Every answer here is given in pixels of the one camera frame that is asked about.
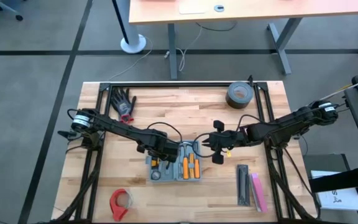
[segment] desk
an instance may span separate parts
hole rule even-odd
[[[180,14],[181,4],[194,0],[131,0],[129,23],[167,23],[169,51],[176,52],[174,22],[206,22],[234,19],[278,19],[290,18],[279,35],[273,23],[267,29],[274,40],[284,74],[291,74],[290,64],[285,54],[285,46],[290,40],[302,17],[337,16],[358,14],[358,0],[198,0],[205,13]],[[216,12],[215,5],[223,5],[224,12]],[[170,54],[171,78],[177,78],[176,54]]]
[[[183,139],[194,139],[197,135],[213,131],[213,120],[219,119],[226,129],[235,129],[242,114],[258,116],[255,98],[243,110],[230,108],[225,101],[227,87],[187,87],[192,82],[171,82],[172,87],[131,88],[130,95],[137,101],[133,125],[146,128],[150,123],[163,121],[174,125]],[[278,118],[290,112],[283,82],[267,82],[274,115]],[[84,83],[78,108],[94,108],[99,83]],[[110,117],[117,114],[111,110]],[[243,124],[256,122],[245,117]],[[179,140],[176,132],[166,126],[156,125],[173,140]],[[69,147],[80,144],[73,142]],[[136,151],[134,141],[107,133],[104,142],[101,172],[94,206],[93,222],[113,222],[109,206],[112,193],[125,188],[133,195],[134,204],[123,222],[274,222],[277,221],[266,163],[265,148],[262,145],[240,147],[232,150],[232,157],[225,157],[223,165],[213,164],[211,158],[202,159],[201,182],[171,182],[153,184],[148,180],[145,154]],[[307,175],[298,141],[290,141],[287,147],[303,178]],[[209,154],[202,147],[202,154]],[[65,159],[62,178],[58,188],[52,218],[62,214],[80,189],[86,152],[83,149],[70,151]],[[302,186],[300,178],[286,156],[283,157],[290,190],[306,208],[316,215],[314,202]],[[247,164],[250,172],[256,172],[261,179],[267,201],[268,213],[256,211],[251,196],[251,207],[237,206],[236,165]],[[286,215],[285,200],[280,191],[280,201]],[[85,199],[84,211],[88,207]]]

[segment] black glove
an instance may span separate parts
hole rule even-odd
[[[134,110],[136,96],[129,101],[129,88],[124,91],[122,88],[114,88],[111,92],[111,106],[118,112],[118,120],[123,123],[133,121],[132,112]]]

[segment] black metal frame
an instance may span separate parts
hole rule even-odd
[[[99,111],[101,108],[101,102],[103,98],[103,94],[108,91],[107,101],[106,101],[106,107],[104,110],[105,114],[108,114],[110,111],[110,104],[109,104],[109,97],[111,95],[111,91],[115,87],[178,87],[178,86],[229,86],[232,82],[119,82],[119,83],[100,83],[99,85],[99,92],[98,92],[98,99],[96,102],[96,109]],[[269,95],[269,88],[267,86],[266,82],[256,82],[253,83],[253,81],[250,81],[250,84],[253,86],[255,91],[255,99],[257,103],[257,109],[259,118],[261,120],[265,120],[264,112],[263,112],[263,106],[262,106],[262,100],[260,97],[260,90],[263,91],[265,102],[267,106],[267,112],[269,116],[269,120],[274,120],[274,114],[273,114],[273,108],[272,108],[272,102],[270,101],[270,95]],[[271,155],[272,147],[269,145],[268,142],[265,143],[265,152],[266,152],[266,158],[267,162],[273,162],[273,158]],[[91,175],[88,176],[90,171],[90,162],[92,158],[92,152],[88,151],[85,158],[85,165],[83,169],[83,176],[81,179],[81,189],[78,193],[78,195],[73,200],[73,204],[76,204],[75,208],[70,208],[70,212],[67,213],[67,210],[65,211],[66,217],[70,217],[74,210],[75,210],[75,219],[74,221],[67,221],[68,219],[58,219],[51,221],[51,223],[91,223],[93,218],[93,212],[94,212],[94,203],[96,200],[96,193],[98,188],[98,180],[99,180],[99,172],[101,168],[101,161],[103,156],[103,146],[104,146],[104,138],[102,138],[100,148],[98,149],[98,153],[96,155],[96,163],[94,166],[94,170],[92,171]],[[278,162],[278,168],[280,171],[281,179],[284,181],[285,185],[288,186],[288,180],[287,175],[285,172],[285,166],[283,163],[283,154],[280,152],[280,150],[276,150],[277,152],[277,162]],[[272,174],[272,170],[274,168],[271,168],[268,166],[269,174]],[[295,214],[293,211],[293,205],[291,204],[291,201],[286,197],[286,206],[288,210],[288,218],[283,217],[282,208],[281,208],[281,201],[278,194],[278,188],[277,188],[277,182],[275,179],[270,176],[271,186],[272,186],[272,193],[273,193],[273,200],[275,204],[275,211],[276,216],[279,223],[329,223],[329,222],[322,222],[318,220],[298,220],[295,219]],[[83,199],[85,196],[85,193],[91,188],[91,193],[89,197],[89,206],[88,206],[88,212],[86,219],[81,218],[82,217],[82,210],[83,210]]]

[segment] chair leg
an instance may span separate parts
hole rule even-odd
[[[11,11],[11,12],[13,12],[13,13],[16,14],[16,15],[20,15],[19,12],[17,12],[17,11],[14,10],[13,8],[11,8],[11,7],[7,6],[7,5],[5,5],[5,4],[2,3],[2,2],[0,2],[0,7],[3,8],[3,9],[5,9],[5,10]]]

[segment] tool holder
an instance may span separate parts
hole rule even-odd
[[[154,183],[158,183],[158,182],[172,182],[172,181],[184,181],[184,182],[194,182],[194,181],[200,181],[202,178],[202,173],[201,173],[201,158],[199,156],[197,156],[196,154],[194,154],[193,151],[193,141],[184,141],[183,143],[181,143],[179,145],[179,149],[178,149],[178,158],[177,161],[174,163],[170,163],[168,169],[167,165],[168,165],[168,161],[159,161],[158,167],[152,167],[152,158],[151,156],[147,156],[146,157],[146,164],[149,165],[149,180],[151,182]],[[200,151],[200,145],[199,142],[196,141],[196,143],[194,144],[194,150],[196,152],[199,153]],[[190,163],[190,154],[193,153],[194,154],[194,163]],[[189,174],[189,178],[188,179],[184,179],[183,178],[183,160],[184,158],[187,157],[188,159],[188,174]],[[196,178],[196,166],[195,166],[195,162],[196,160],[198,160],[198,171],[200,174],[199,178]],[[194,170],[194,174],[195,174],[195,178],[190,178],[190,169]]]

